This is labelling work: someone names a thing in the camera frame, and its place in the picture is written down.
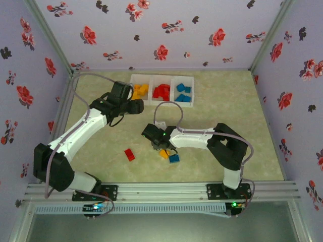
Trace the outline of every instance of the robotic arm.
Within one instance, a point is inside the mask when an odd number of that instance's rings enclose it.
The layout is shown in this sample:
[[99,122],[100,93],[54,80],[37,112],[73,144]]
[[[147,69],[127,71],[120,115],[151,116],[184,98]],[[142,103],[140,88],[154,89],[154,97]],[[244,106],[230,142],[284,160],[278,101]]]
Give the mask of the robotic arm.
[[218,124],[215,128],[207,130],[183,130],[176,126],[159,128],[148,124],[142,135],[151,141],[156,150],[176,150],[181,147],[192,147],[209,150],[218,162],[224,167],[224,190],[235,190],[241,181],[241,163],[246,155],[248,145],[235,138],[212,135],[208,133],[224,133],[239,136],[226,124]]
[[[70,162],[77,151],[98,130],[108,124],[110,127],[117,125],[125,114],[143,112],[143,101],[141,99],[130,100],[130,90],[133,92],[130,85],[115,82],[111,92],[105,93],[90,104],[90,113],[86,120],[86,115],[84,115],[65,134],[47,146],[37,145],[34,150],[34,176],[43,182],[46,180],[49,157],[54,148],[60,144],[51,163],[49,185],[59,192],[69,188],[100,194],[101,181],[90,174],[73,171]],[[114,118],[118,116],[121,116],[121,119],[112,125]],[[64,137],[82,122],[84,123],[62,142]]]

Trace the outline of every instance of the yellow block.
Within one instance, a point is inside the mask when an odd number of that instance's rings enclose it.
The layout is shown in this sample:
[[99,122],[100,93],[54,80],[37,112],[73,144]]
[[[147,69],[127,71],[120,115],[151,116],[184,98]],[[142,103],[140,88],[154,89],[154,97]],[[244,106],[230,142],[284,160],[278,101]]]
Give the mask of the yellow block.
[[135,84],[135,90],[138,91],[141,86],[139,84]]
[[149,88],[149,85],[148,85],[148,84],[143,84],[143,85],[139,88],[139,90],[138,90],[138,94],[139,94],[140,96],[144,96],[144,95],[146,95],[146,93],[148,92],[148,88]]
[[168,159],[168,157],[169,157],[169,155],[170,155],[170,152],[167,150],[167,151],[165,151],[165,150],[161,150],[160,151],[160,153],[159,153],[159,155],[162,157],[162,158],[164,158],[164,159]]
[[138,95],[138,91],[134,91],[132,95],[132,100],[134,99],[140,99],[140,95]]

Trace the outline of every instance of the mounting plate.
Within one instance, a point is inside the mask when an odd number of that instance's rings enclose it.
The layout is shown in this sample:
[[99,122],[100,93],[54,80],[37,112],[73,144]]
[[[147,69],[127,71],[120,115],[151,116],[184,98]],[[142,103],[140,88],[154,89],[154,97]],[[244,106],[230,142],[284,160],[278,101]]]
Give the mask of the mounting plate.
[[251,197],[251,189],[250,184],[248,183],[240,183],[238,188],[235,190],[231,190],[231,195],[228,197],[224,190],[222,184],[207,184],[206,185],[206,193],[207,198],[209,200],[227,200],[227,199],[250,199]]
[[[116,201],[117,200],[117,195],[118,195],[118,186],[117,185],[101,185],[102,190],[101,190],[101,195],[107,196],[112,200]],[[99,197],[94,197],[91,195],[87,195],[84,193],[79,193],[75,192],[72,196],[72,201],[73,202],[102,202],[104,201],[104,198],[99,198]]]

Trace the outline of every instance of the floral wallpaper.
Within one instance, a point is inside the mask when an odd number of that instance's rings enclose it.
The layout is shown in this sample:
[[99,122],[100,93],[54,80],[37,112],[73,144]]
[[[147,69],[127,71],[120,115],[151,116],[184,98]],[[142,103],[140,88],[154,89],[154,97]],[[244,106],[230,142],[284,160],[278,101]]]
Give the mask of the floral wallpaper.
[[8,241],[27,185],[36,182],[34,147],[55,128],[67,71],[24,1],[1,8],[0,240]]
[[300,190],[313,241],[323,237],[321,9],[320,0],[297,1],[254,71],[279,158]]
[[72,69],[134,70],[250,68],[282,0],[36,2]]

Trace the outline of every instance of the blue lego brick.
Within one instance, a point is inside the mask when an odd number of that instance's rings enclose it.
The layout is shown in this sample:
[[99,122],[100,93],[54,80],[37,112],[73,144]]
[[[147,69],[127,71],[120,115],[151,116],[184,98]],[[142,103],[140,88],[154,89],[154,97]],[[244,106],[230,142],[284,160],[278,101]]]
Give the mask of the blue lego brick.
[[184,94],[180,94],[176,99],[175,102],[183,102],[185,95]]
[[176,86],[177,91],[182,92],[185,90],[185,86],[183,83]]
[[189,96],[185,96],[182,102],[190,102],[191,98]]
[[170,164],[180,162],[180,157],[178,155],[171,155],[170,156]]
[[185,92],[186,93],[191,93],[191,87],[185,87]]

